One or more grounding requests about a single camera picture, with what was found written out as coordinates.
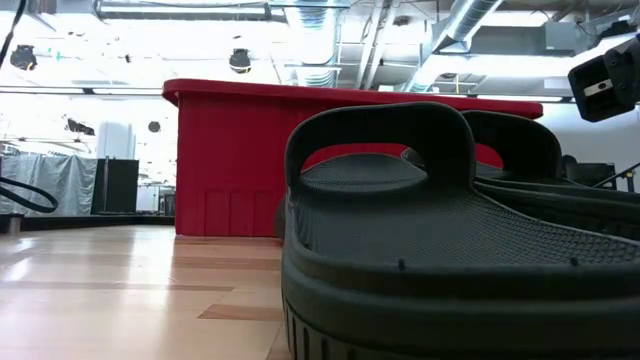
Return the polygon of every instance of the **wooden floor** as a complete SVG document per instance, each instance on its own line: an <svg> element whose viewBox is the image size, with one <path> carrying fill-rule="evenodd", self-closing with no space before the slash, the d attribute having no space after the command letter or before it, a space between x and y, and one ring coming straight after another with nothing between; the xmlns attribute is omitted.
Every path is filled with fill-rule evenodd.
<svg viewBox="0 0 640 360"><path fill-rule="evenodd" d="M159 226L0 238L0 359L289 360L280 256Z"/></svg>

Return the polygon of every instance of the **red desk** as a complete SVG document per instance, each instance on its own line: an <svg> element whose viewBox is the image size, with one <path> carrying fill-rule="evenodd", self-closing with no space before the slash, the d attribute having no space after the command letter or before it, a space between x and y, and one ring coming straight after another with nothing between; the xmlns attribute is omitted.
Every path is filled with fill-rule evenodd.
<svg viewBox="0 0 640 360"><path fill-rule="evenodd" d="M531 119L540 104L342 89L176 79L163 96L179 108L176 232L192 236L272 236L285 190L289 134L321 111L354 105L435 101L458 110L488 110ZM349 152L398 155L395 144L335 146L309 164ZM500 165L479 147L479 161Z"/></svg>

